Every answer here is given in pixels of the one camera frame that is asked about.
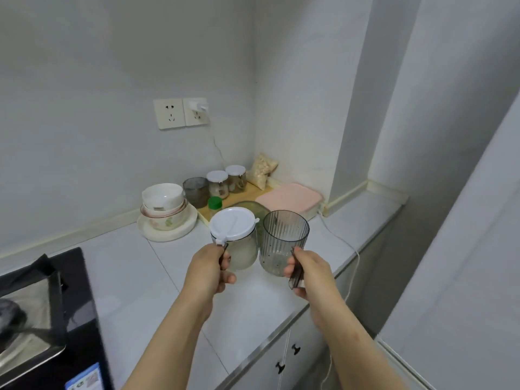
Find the black glass stovetop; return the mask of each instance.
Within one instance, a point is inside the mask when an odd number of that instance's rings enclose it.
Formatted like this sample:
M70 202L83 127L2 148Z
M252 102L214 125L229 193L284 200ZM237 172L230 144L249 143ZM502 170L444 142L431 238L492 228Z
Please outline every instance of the black glass stovetop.
M80 248L71 249L50 259L41 257L37 266L32 265L1 276L0 290L21 287L42 277L55 277L56 271L61 281L60 310L63 311L65 348L46 361L41 359L38 361L39 365L35 365L2 389L64 390L68 381L98 363L103 389L113 390L94 299Z

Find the floor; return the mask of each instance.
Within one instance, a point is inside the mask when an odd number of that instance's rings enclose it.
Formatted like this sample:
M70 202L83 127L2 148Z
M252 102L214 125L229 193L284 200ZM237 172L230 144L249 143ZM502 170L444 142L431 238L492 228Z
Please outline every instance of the floor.
M325 348L323 353L320 355L320 357L318 357L314 365L310 368L308 374L300 379L293 390L320 390L321 383L323 379L325 379L325 376L327 376L329 364L329 348ZM323 384L322 390L341 390L340 380L337 377L334 365L330 370L328 379Z

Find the cabinet knob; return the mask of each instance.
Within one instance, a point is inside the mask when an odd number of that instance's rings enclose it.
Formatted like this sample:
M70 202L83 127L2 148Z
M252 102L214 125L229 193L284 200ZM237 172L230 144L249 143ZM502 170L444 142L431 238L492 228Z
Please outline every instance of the cabinet knob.
M285 364L284 365L280 365L280 362L277 362L275 367L278 368L278 375L282 373L283 369L285 368Z
M300 352L301 347L296 347L296 344L291 346L291 349L294 350L294 355L297 355Z

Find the stack of bowls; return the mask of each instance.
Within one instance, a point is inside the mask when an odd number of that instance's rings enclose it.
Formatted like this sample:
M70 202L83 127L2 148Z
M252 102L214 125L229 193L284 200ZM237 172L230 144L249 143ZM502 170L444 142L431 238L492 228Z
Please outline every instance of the stack of bowls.
M141 214L154 229L170 231L186 219L188 201L183 188L174 183L154 184L142 192Z

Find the tile grout line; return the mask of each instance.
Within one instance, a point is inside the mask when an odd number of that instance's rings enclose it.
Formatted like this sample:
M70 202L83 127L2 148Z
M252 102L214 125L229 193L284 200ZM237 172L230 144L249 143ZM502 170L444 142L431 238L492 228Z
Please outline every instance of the tile grout line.
M148 242L148 244L149 244L150 247L152 248L153 253L154 253L155 256L157 257L157 260L159 260L159 262L161 263L161 266L162 266L162 267L164 268L164 270L166 271L166 273L167 273L169 279L172 281L174 288L176 288L176 289L177 289L177 292L180 294L180 290L178 289L177 285L176 285L175 282L173 281L172 277L170 276L170 273L168 272L168 270L167 270L166 267L164 266L163 262L161 261L161 258L159 257L159 255L157 254L157 252L155 251L155 249L153 248L152 244L151 244L150 241L148 241L148 240L146 240L146 242ZM213 350L213 352L215 352L215 355L217 356L218 361L220 361L220 364L222 364L222 367L224 368L224 371L226 372L226 374L229 375L229 372L228 372L226 366L224 365L224 363L222 362L222 360L220 360L220 356L218 355L217 351L215 350L215 348L214 348L213 345L211 344L210 340L207 339L207 336L206 336L206 334L204 333L204 331L202 331L202 329L201 329L200 332L202 333L202 335L204 336L204 338L206 338L207 343L210 344L211 349Z

